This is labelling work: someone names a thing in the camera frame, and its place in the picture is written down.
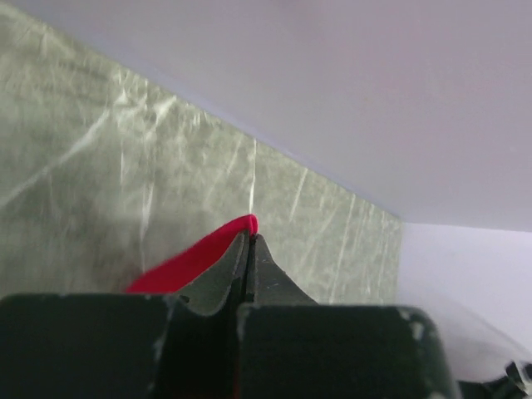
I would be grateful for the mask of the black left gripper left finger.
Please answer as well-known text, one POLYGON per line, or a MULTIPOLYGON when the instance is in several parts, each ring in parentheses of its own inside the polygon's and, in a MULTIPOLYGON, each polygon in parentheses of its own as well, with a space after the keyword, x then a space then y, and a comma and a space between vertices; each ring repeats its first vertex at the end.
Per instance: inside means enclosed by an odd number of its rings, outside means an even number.
POLYGON ((1 301, 4 398, 230 398, 249 235, 166 293, 19 293, 1 301))

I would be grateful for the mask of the red t shirt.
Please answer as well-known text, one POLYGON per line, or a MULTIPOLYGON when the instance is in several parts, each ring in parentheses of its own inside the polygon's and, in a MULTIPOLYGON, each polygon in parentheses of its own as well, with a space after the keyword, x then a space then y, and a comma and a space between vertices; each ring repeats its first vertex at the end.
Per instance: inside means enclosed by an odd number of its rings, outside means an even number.
POLYGON ((250 236, 259 231, 254 214, 246 214, 207 234, 188 249, 143 273, 125 290, 126 293, 165 294, 179 291, 214 265, 243 232, 250 236))

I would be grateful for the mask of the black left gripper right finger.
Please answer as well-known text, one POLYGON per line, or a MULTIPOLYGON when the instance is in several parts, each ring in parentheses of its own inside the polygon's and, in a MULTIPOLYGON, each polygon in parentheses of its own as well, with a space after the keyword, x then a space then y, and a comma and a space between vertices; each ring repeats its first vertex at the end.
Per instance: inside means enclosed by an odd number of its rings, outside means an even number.
POLYGON ((241 398, 457 398, 436 325, 418 308, 315 303, 254 241, 239 307, 241 398))

